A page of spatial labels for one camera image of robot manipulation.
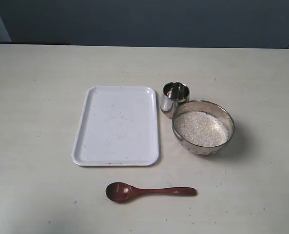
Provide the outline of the white rice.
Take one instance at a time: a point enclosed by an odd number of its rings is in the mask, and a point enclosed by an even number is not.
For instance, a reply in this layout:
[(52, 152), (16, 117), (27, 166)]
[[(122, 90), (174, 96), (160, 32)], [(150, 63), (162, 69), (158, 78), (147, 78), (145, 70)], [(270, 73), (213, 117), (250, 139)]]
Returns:
[(174, 125), (183, 138), (201, 147), (219, 146), (229, 138), (227, 128), (218, 118), (201, 111), (179, 115)]

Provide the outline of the brown wooden spoon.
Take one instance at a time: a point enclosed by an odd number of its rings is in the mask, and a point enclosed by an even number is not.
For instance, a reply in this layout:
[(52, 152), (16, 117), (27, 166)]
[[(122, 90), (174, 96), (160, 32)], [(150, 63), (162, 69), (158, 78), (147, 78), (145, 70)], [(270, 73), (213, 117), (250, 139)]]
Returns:
[(159, 189), (143, 189), (134, 187), (123, 182), (114, 182), (107, 186), (105, 194), (108, 199), (116, 203), (123, 203), (142, 195), (177, 195), (177, 196), (196, 196), (195, 188), (191, 187), (169, 187)]

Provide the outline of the large steel bowl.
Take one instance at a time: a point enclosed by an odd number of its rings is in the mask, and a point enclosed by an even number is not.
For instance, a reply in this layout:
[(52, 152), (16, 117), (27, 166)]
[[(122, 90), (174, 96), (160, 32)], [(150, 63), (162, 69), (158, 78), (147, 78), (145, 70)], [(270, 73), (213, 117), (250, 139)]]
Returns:
[[(174, 122), (179, 115), (189, 111), (201, 111), (218, 118), (218, 120), (221, 121), (228, 130), (229, 138), (227, 142), (215, 147), (201, 147), (198, 145), (194, 145), (188, 142), (185, 138), (183, 138), (175, 128)], [(196, 155), (207, 156), (220, 151), (231, 141), (234, 135), (234, 121), (231, 115), (221, 106), (205, 100), (192, 100), (180, 105), (175, 110), (172, 118), (172, 129), (176, 139), (185, 149)]]

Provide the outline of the small steel cup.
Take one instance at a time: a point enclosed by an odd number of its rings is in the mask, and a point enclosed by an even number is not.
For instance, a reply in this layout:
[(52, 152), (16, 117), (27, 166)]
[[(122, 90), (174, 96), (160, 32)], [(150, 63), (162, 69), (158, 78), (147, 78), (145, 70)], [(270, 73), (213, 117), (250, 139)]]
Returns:
[(188, 102), (190, 98), (190, 90), (184, 83), (173, 81), (164, 85), (160, 98), (160, 109), (162, 113), (172, 118), (176, 108)]

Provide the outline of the white rectangular plastic tray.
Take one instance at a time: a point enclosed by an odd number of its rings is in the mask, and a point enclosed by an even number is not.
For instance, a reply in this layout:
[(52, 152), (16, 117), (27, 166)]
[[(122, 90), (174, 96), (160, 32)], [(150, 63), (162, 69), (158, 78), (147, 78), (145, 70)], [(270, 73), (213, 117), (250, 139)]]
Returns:
[(82, 167), (150, 166), (159, 158), (156, 92), (95, 86), (84, 100), (72, 160)]

